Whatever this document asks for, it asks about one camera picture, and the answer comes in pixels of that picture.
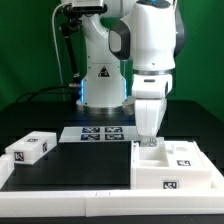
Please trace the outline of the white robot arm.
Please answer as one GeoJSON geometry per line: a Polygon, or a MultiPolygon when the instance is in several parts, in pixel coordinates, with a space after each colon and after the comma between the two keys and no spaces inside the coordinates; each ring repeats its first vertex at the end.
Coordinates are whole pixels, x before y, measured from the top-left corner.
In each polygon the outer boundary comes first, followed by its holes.
{"type": "Polygon", "coordinates": [[[156,142],[167,94],[172,90],[175,55],[184,34],[178,0],[61,0],[70,30],[83,28],[87,74],[79,109],[135,116],[141,144],[156,142]]]}

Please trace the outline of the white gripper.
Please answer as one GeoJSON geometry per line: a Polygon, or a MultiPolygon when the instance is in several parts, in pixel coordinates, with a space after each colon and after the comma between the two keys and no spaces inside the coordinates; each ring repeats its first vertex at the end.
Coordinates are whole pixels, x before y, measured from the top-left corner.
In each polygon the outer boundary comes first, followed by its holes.
{"type": "Polygon", "coordinates": [[[167,100],[136,99],[135,121],[138,135],[142,138],[141,147],[156,147],[155,139],[163,120],[167,107],[167,100]]]}

